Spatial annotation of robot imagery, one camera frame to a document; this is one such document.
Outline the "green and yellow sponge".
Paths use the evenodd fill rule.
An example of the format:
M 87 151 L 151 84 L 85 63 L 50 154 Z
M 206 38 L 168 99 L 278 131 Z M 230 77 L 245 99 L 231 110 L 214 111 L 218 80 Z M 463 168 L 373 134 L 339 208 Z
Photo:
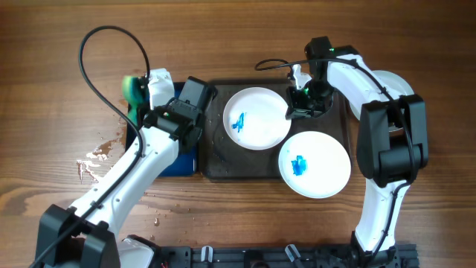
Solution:
M 141 106 L 149 103 L 149 90 L 145 77 L 124 76 L 122 93 L 131 106 Z

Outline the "white plate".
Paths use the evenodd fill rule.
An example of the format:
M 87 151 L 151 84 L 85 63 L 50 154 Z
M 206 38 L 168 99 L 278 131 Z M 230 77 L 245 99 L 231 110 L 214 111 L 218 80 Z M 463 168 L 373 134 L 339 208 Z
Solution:
M 400 95 L 413 95 L 414 91 L 411 88 L 410 84 L 406 82 L 398 74 L 395 74 L 390 71 L 384 70 L 374 70 L 373 73 L 386 84 L 387 89 L 395 89 Z M 350 109 L 356 119 L 360 121 L 360 108 L 356 108 L 351 103 L 349 103 Z M 389 132 L 395 132 L 401 128 L 396 127 L 394 124 L 389 127 Z
M 249 150 L 266 150 L 279 144 L 291 129 L 288 104 L 278 93 L 250 87 L 234 94 L 223 111 L 223 125 L 230 139 Z
M 296 193 L 324 199 L 348 183 L 351 162 L 343 145 L 317 131 L 298 133 L 281 147 L 278 168 L 283 181 Z

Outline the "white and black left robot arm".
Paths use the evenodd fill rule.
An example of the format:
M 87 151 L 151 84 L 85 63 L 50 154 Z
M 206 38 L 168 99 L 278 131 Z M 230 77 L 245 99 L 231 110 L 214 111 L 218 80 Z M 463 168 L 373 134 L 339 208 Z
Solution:
M 189 77 L 179 96 L 159 97 L 136 138 L 105 175 L 68 208 L 50 206 L 39 221 L 33 267 L 153 267 L 161 249 L 130 235 L 117 239 L 125 219 L 156 177 L 202 137 L 216 88 Z

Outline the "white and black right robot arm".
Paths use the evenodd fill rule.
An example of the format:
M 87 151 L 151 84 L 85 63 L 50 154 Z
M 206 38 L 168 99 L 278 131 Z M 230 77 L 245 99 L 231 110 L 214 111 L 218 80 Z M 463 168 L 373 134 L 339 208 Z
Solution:
M 287 90 L 286 118 L 327 114 L 335 92 L 360 109 L 356 160 L 366 179 L 364 205 L 339 259 L 349 267 L 403 267 L 408 260 L 394 232 L 404 196 L 428 163 L 425 103 L 419 95 L 389 87 L 351 45 L 334 47 L 322 36 L 304 51 L 310 73 L 303 73 L 299 62 L 288 64 L 294 85 Z

